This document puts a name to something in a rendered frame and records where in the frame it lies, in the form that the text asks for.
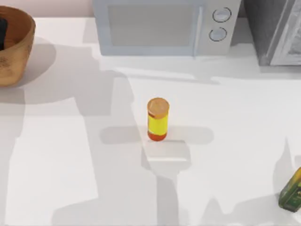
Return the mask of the wooden bowl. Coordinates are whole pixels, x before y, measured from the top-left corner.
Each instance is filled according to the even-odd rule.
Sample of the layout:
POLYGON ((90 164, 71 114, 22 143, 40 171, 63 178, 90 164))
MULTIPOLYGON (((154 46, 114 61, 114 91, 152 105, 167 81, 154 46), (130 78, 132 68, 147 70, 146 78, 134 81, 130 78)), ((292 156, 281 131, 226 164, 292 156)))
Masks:
POLYGON ((0 5, 0 17, 8 22, 4 50, 0 51, 0 87, 16 84, 23 77, 32 50, 36 24, 26 12, 0 5))

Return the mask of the microwave oven door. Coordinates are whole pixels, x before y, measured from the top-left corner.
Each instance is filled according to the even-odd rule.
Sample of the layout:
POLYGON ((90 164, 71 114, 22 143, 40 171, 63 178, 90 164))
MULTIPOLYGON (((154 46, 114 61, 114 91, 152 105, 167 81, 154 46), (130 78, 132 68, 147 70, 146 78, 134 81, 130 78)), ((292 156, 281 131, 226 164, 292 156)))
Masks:
POLYGON ((193 56, 203 0, 92 0, 104 56, 193 56))

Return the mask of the black object in bowl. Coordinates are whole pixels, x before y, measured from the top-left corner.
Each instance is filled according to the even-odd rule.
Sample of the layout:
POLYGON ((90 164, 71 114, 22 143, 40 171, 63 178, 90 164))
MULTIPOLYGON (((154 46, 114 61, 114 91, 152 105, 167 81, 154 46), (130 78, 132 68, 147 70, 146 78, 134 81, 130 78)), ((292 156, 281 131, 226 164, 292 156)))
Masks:
POLYGON ((6 19, 0 17, 0 51, 4 50, 5 37, 7 33, 8 22, 6 19))

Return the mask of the pale microwave oven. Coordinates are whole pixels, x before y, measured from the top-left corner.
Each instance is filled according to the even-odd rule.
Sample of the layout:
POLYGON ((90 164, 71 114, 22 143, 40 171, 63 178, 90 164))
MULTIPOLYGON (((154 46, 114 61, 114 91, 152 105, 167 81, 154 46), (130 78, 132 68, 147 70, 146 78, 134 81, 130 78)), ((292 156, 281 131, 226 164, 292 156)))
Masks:
POLYGON ((107 56, 228 53, 241 0, 92 0, 107 56))

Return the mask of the orange and yellow bottle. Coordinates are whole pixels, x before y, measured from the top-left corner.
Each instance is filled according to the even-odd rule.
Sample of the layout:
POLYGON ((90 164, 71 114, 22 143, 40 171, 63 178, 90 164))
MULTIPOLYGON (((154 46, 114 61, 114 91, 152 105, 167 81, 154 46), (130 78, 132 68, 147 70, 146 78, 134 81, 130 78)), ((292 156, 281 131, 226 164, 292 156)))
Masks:
POLYGON ((162 141, 167 136, 169 108, 169 103, 161 97, 153 98, 148 102, 147 133, 151 140, 162 141))

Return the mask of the green and yellow box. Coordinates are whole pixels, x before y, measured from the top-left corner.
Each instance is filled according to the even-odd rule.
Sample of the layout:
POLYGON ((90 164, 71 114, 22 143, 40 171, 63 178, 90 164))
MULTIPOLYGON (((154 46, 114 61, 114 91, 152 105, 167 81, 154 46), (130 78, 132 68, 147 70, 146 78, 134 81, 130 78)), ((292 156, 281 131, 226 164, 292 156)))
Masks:
POLYGON ((282 189, 279 195, 278 205, 293 213, 301 208, 301 167, 296 170, 282 189))

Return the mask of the round microwave knob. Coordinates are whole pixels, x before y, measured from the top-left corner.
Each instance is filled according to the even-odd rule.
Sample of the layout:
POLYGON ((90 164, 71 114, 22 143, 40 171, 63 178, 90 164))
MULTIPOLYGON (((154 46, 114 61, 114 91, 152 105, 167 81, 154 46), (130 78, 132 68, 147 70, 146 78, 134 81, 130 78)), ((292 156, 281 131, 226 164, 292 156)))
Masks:
POLYGON ((218 23, 224 23, 231 18, 232 12, 229 8, 216 9, 213 12, 213 20, 218 23))
POLYGON ((212 29, 209 33, 210 40, 212 40, 214 42, 222 41, 226 37, 227 37, 227 31, 222 27, 212 29))

